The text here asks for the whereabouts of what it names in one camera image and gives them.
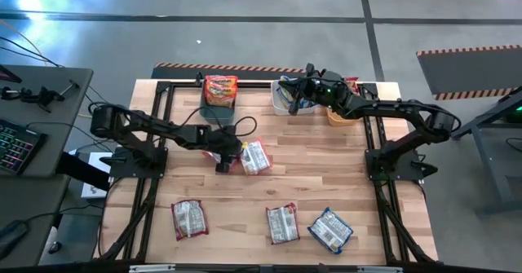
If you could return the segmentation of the orange plastic bin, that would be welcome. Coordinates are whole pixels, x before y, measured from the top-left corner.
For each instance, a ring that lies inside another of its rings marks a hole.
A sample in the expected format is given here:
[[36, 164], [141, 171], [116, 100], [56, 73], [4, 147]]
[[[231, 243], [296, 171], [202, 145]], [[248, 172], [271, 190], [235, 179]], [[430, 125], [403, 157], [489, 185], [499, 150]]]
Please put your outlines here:
[[333, 112], [330, 108], [326, 109], [326, 116], [329, 124], [334, 127], [343, 127], [354, 125], [356, 123], [355, 120], [347, 120], [341, 118], [337, 113]]

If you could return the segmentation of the black clamp tool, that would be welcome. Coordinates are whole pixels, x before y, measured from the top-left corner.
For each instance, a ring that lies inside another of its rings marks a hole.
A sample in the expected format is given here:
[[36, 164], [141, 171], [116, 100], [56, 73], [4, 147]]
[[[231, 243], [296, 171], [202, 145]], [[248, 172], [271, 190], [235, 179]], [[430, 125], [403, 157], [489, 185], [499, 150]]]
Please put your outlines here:
[[53, 101], [63, 102], [65, 97], [54, 90], [48, 90], [44, 86], [41, 87], [41, 90], [37, 94], [34, 94], [27, 88], [13, 90], [5, 86], [0, 88], [0, 99], [6, 101], [19, 100], [22, 103], [36, 104], [41, 110], [51, 113], [48, 105]]

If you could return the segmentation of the black aluminium table frame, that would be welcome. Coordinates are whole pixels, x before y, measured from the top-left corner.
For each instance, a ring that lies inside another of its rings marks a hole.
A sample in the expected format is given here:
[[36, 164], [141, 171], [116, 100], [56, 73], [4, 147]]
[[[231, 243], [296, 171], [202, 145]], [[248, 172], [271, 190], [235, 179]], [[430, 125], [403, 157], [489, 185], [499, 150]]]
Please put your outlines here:
[[[385, 262], [374, 187], [366, 175], [362, 121], [333, 127], [323, 108], [277, 116], [266, 81], [244, 81], [235, 118], [245, 141], [260, 139], [272, 167], [247, 175], [236, 165], [217, 174], [199, 151], [167, 143], [146, 261], [150, 263], [382, 265]], [[170, 209], [201, 200], [208, 235], [177, 241]], [[272, 244], [266, 208], [297, 206], [300, 239]], [[307, 228], [330, 207], [352, 228], [340, 254], [330, 253]]]

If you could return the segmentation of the black backlit keyboard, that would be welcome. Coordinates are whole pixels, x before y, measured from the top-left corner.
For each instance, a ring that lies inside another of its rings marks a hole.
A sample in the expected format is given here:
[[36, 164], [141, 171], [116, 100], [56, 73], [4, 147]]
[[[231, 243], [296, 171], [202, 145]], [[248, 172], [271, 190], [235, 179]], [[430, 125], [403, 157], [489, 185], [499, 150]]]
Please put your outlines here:
[[0, 175], [21, 175], [46, 137], [46, 134], [0, 119]]

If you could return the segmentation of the dark device on desk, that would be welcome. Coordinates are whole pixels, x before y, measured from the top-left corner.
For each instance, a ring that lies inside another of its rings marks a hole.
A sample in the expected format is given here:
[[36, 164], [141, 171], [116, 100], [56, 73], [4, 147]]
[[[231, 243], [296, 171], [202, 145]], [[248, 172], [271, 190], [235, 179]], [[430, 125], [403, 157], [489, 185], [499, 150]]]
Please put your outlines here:
[[0, 64], [0, 83], [16, 83], [20, 84], [22, 79], [10, 71], [8, 68]]

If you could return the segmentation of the black computer mouse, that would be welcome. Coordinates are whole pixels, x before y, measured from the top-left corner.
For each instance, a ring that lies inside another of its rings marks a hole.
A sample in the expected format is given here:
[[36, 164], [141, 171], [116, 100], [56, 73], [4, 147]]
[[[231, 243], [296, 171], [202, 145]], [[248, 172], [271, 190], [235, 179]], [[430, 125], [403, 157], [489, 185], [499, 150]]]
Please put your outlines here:
[[6, 258], [28, 232], [26, 222], [15, 220], [0, 229], [0, 260]]

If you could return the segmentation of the black computer with green light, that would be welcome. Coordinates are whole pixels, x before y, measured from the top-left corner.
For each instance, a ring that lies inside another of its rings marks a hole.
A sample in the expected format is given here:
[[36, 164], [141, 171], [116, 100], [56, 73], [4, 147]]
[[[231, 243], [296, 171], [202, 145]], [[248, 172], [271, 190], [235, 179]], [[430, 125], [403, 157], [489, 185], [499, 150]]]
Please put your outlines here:
[[515, 105], [515, 108], [507, 112], [503, 120], [507, 123], [522, 124], [522, 98], [509, 98], [509, 102]]

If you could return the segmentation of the white box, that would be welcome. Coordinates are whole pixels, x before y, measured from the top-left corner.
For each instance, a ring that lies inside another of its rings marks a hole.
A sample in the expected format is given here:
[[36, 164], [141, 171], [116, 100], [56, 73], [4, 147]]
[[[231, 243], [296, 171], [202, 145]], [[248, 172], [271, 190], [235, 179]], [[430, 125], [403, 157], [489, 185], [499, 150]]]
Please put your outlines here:
[[[111, 167], [103, 163], [100, 159], [102, 157], [109, 156], [108, 152], [91, 152], [89, 154], [88, 164], [95, 168], [102, 170], [106, 173], [110, 172]], [[105, 198], [107, 195], [106, 191], [103, 191], [97, 187], [94, 187], [88, 183], [83, 183], [81, 198], [83, 199], [98, 199]]]

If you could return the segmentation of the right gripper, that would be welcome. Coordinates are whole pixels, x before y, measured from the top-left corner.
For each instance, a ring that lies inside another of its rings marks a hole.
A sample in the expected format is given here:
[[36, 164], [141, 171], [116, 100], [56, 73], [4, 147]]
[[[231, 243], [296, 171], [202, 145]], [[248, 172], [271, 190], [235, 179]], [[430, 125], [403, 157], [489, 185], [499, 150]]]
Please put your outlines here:
[[294, 99], [305, 98], [315, 104], [332, 109], [343, 108], [351, 95], [348, 84], [343, 77], [331, 71], [326, 71], [321, 77], [306, 77], [278, 82]]

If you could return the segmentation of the grey desk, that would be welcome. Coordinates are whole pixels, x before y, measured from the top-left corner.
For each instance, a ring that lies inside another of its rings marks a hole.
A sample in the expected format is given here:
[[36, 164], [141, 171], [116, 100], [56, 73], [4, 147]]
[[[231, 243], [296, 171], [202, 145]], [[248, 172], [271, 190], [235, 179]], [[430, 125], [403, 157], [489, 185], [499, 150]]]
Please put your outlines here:
[[0, 99], [0, 119], [24, 126], [29, 130], [46, 134], [46, 141], [21, 175], [1, 177], [45, 178], [54, 175], [65, 144], [71, 133], [79, 109], [90, 85], [93, 71], [88, 68], [59, 68], [28, 65], [7, 65], [6, 68], [22, 79], [20, 84], [0, 83], [13, 90], [30, 89], [37, 94], [41, 87], [60, 93], [75, 81], [80, 88], [71, 90], [63, 102], [53, 101], [48, 105], [51, 113], [40, 109], [36, 104], [22, 103], [19, 100]]
[[69, 178], [61, 174], [49, 178], [0, 178], [0, 231], [14, 221], [28, 222], [17, 228], [27, 232], [0, 260], [0, 269], [39, 263], [68, 185]]

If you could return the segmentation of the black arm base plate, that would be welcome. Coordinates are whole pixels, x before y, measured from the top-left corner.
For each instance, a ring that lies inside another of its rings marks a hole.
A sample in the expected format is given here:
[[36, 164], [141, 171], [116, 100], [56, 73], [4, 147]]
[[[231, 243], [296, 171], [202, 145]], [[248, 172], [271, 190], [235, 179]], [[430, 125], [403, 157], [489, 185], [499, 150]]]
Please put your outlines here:
[[100, 161], [110, 167], [109, 175], [114, 178], [161, 178], [166, 170], [167, 148], [154, 148], [153, 156], [147, 157], [138, 150], [117, 148], [111, 156]]
[[421, 161], [416, 151], [389, 159], [382, 158], [380, 149], [366, 150], [365, 164], [368, 178], [373, 182], [424, 180], [438, 171], [436, 166]]

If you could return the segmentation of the white plastic bin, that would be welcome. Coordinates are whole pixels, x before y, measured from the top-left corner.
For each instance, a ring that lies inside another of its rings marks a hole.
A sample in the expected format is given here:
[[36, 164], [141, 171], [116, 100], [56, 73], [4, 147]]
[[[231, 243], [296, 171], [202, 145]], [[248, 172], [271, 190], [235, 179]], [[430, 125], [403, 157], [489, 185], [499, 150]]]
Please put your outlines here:
[[[271, 83], [271, 92], [272, 92], [272, 106], [274, 109], [274, 113], [277, 116], [289, 116], [289, 111], [284, 107], [284, 104], [281, 101], [281, 98], [278, 94], [278, 90], [280, 89], [278, 85], [278, 80], [274, 80]], [[317, 109], [317, 106], [312, 106], [309, 108], [300, 108], [297, 112], [298, 115], [308, 115], [313, 114]]]

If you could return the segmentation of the blue-grey plastic bin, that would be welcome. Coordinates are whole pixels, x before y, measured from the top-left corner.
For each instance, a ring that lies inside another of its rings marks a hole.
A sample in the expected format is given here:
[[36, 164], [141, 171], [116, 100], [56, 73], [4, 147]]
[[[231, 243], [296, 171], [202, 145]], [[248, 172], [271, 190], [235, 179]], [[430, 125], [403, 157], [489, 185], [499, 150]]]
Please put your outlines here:
[[200, 115], [204, 117], [210, 124], [215, 125], [230, 125], [233, 122], [235, 104], [233, 108], [216, 107], [206, 103], [205, 96], [205, 80], [203, 82], [201, 102], [200, 102]]

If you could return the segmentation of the black floor mat striped edge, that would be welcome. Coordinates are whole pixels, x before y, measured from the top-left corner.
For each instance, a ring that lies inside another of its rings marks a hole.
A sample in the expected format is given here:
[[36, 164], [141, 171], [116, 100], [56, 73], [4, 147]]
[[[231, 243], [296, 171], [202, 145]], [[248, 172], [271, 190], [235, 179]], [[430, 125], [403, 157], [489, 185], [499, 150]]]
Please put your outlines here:
[[419, 51], [417, 59], [435, 100], [505, 96], [522, 86], [522, 46]]
[[215, 64], [182, 64], [159, 63], [152, 73], [152, 79], [195, 79], [197, 74], [237, 76], [242, 80], [278, 80], [281, 76], [300, 77], [304, 68], [287, 68], [274, 66], [249, 65], [215, 65]]

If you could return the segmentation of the black metal table frame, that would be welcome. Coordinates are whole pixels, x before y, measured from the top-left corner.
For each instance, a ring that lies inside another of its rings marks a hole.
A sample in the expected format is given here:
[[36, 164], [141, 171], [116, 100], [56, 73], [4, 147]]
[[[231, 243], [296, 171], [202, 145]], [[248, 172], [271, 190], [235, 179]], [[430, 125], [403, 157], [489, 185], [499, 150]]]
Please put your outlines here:
[[452, 135], [454, 140], [467, 134], [473, 137], [484, 171], [493, 185], [496, 200], [490, 206], [477, 209], [480, 216], [522, 211], [522, 124], [503, 120], [507, 112], [515, 108], [509, 98], [522, 98], [522, 86]]

